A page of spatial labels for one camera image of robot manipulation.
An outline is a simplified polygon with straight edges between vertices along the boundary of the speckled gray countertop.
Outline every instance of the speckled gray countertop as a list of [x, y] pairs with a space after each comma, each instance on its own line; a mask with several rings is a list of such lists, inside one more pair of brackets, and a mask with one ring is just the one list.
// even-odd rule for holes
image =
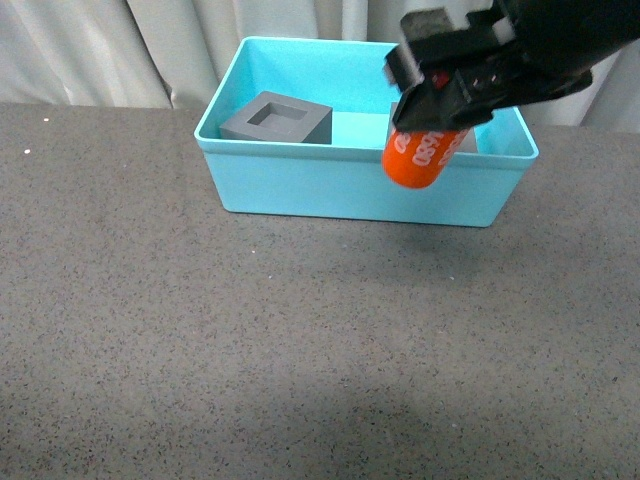
[[0, 477], [640, 476], [640, 136], [472, 229], [227, 213], [200, 115], [0, 105]]

